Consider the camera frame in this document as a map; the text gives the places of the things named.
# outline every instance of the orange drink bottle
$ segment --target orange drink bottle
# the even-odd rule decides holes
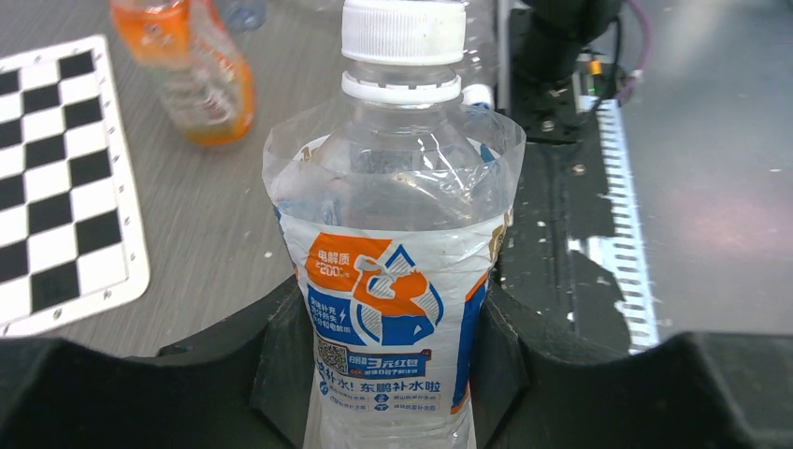
[[[109,0],[116,30],[154,80],[185,138],[221,145],[248,133],[251,70],[211,0]]]

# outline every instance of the qr code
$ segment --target qr code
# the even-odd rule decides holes
[[[323,362],[339,374],[347,374],[347,348],[318,340],[317,350]]]

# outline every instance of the checkerboard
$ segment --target checkerboard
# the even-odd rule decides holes
[[[0,59],[0,337],[140,297],[149,263],[103,36]]]

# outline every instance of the bottle in background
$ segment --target bottle in background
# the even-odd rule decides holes
[[[466,43],[463,60],[454,71],[463,81],[463,103],[495,108],[493,87],[498,73],[495,0],[463,0]]]
[[[339,99],[267,139],[316,332],[322,449],[468,445],[473,332],[526,135],[461,107],[464,35],[459,2],[347,0]]]
[[[220,145],[247,134],[251,71],[210,0],[110,0],[110,14],[185,138]]]
[[[255,30],[267,17],[267,0],[215,0],[215,7],[233,32]]]

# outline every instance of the blue and orange label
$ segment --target blue and orange label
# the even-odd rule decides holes
[[[507,217],[381,232],[277,211],[316,331],[317,386],[338,410],[459,413],[477,315]]]
[[[356,345],[410,346],[435,332],[443,317],[438,291],[405,248],[392,243],[325,233],[314,241],[306,271],[320,336]]]

